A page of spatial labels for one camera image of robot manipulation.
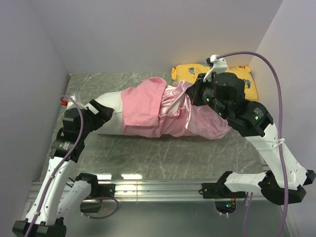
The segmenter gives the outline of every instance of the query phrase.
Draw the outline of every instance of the purple cable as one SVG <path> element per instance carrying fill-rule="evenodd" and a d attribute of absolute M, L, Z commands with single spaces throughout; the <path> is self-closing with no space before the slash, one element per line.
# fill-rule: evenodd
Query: purple cable
<path fill-rule="evenodd" d="M 115 208 L 115 210 L 113 212 L 111 212 L 110 214 L 106 215 L 106 216 L 89 216 L 88 214 L 83 214 L 84 216 L 88 217 L 88 218 L 91 218 L 91 219 L 104 219 L 104 218 L 107 218 L 109 216 L 112 216 L 114 213 L 117 212 L 117 210 L 119 209 L 119 201 L 116 200 L 115 198 L 113 197 L 94 197 L 94 198 L 91 198 L 91 200 L 94 200 L 94 199 L 97 199 L 97 200 L 113 200 L 116 202 L 117 206 Z"/>
<path fill-rule="evenodd" d="M 243 200 L 243 202 L 242 202 L 242 204 L 237 208 L 237 210 L 236 211 L 234 211 L 233 213 L 231 213 L 231 214 L 228 214 L 229 216 L 232 216 L 232 215 L 235 215 L 235 214 L 237 214 L 238 212 L 240 212 L 241 211 L 241 209 L 243 208 L 243 206 L 245 206 L 245 204 L 246 204 L 246 201 L 247 201 L 247 198 L 248 198 L 248 193 L 246 193 L 246 197 L 245 197 L 245 199 Z"/>
<path fill-rule="evenodd" d="M 238 51 L 238 52 L 226 53 L 226 54 L 222 54 L 222 55 L 217 56 L 217 59 L 225 58 L 228 56 L 239 55 L 239 54 L 249 54 L 249 55 L 253 55 L 253 56 L 256 56 L 258 58 L 261 58 L 269 66 L 269 68 L 270 68 L 270 70 L 271 70 L 271 72 L 276 80 L 276 88 L 277 88 L 277 95 L 278 95 L 278 109 L 279 109 L 278 139 L 281 139 L 282 138 L 283 107 L 282 107 L 281 86 L 280 86 L 280 81 L 277 77 L 277 73 L 276 73 L 275 69 L 273 68 L 272 64 L 264 56 L 262 56 L 259 53 L 255 53 L 255 52 L 251 52 L 251 51 Z M 282 166 L 283 178 L 284 178 L 284 210 L 283 210 L 280 228 L 279 228 L 278 233 L 277 233 L 277 237 L 280 237 L 282 234 L 282 231 L 284 229 L 285 219 L 286 219 L 287 209 L 288 209 L 288 181 L 287 181 L 286 166 L 285 166 L 285 161 L 284 161 L 284 157 L 283 157 L 282 145 L 280 145 L 278 147 L 278 151 L 280 154 L 280 160 L 281 160 L 281 166 Z"/>
<path fill-rule="evenodd" d="M 253 193 L 250 194 L 249 204 L 248 204 L 248 207 L 247 207 L 247 210 L 246 210 L 245 218 L 243 220 L 242 232 L 243 232 L 243 236 L 244 237 L 247 237 L 247 230 L 246 230 L 246 228 L 247 228 L 247 219 L 248 219 L 248 212 L 249 212 L 249 209 L 250 209 L 252 197 L 253 197 Z"/>
<path fill-rule="evenodd" d="M 51 174 L 52 177 L 54 177 L 56 175 L 56 173 L 59 170 L 59 168 L 62 166 L 62 164 L 65 162 L 65 160 L 68 159 L 68 157 L 71 155 L 71 153 L 74 151 L 74 149 L 76 148 L 76 146 L 78 145 L 78 143 L 80 141 L 80 138 L 81 138 L 81 135 L 82 135 L 82 131 L 83 131 L 83 115 L 82 115 L 82 112 L 81 112 L 81 109 L 80 109 L 79 105 L 72 98 L 70 98 L 67 95 L 63 95 L 60 99 L 62 100 L 63 98 L 66 98 L 66 99 L 70 100 L 71 102 L 73 102 L 75 107 L 78 109 L 79 116 L 80 116 L 80 131 L 79 131 L 78 138 L 77 138 L 76 142 L 74 143 L 73 147 L 68 151 L 68 153 L 65 155 L 65 157 L 59 162 L 59 164 L 53 170 L 53 172 Z M 40 209 L 43 206 L 46 194 L 48 192 L 48 189 L 49 189 L 49 186 L 50 186 L 52 180 L 53 180 L 53 178 L 49 178 L 48 179 L 48 182 L 46 183 L 44 191 L 43 191 L 43 193 L 42 193 L 42 195 L 40 197 L 39 204 L 38 204 L 38 207 L 36 209 L 36 212 L 40 212 Z M 34 217 L 33 217 L 32 221 L 31 221 L 31 223 L 30 223 L 30 225 L 29 225 L 24 237 L 28 237 L 29 236 L 29 234 L 30 234 L 30 232 L 32 230 L 32 227 L 35 224 L 35 221 L 36 221 L 37 217 L 38 217 L 37 215 L 34 215 Z"/>

